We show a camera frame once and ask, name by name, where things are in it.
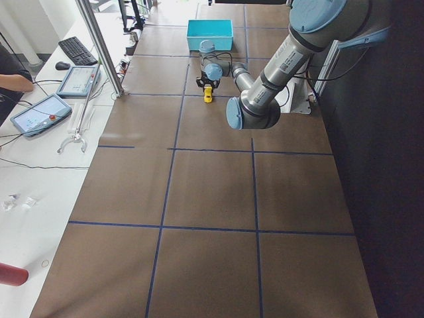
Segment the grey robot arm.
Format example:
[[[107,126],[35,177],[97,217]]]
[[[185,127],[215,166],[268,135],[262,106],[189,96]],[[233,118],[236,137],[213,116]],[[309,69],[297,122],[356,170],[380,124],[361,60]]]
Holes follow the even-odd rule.
[[[385,41],[390,29],[391,1],[293,1],[288,36],[256,79],[241,63],[224,61],[215,53],[215,43],[199,46],[201,89],[219,86],[222,77],[232,77],[240,96],[227,102],[227,122],[233,129],[268,129],[280,118],[275,97],[315,53],[332,41],[344,47],[367,48]]]

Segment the person forearm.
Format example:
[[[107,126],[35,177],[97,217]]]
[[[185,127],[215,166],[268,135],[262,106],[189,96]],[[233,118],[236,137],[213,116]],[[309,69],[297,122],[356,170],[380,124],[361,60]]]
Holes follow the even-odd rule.
[[[0,86],[9,91],[31,92],[34,89],[32,78],[29,75],[1,74]]]

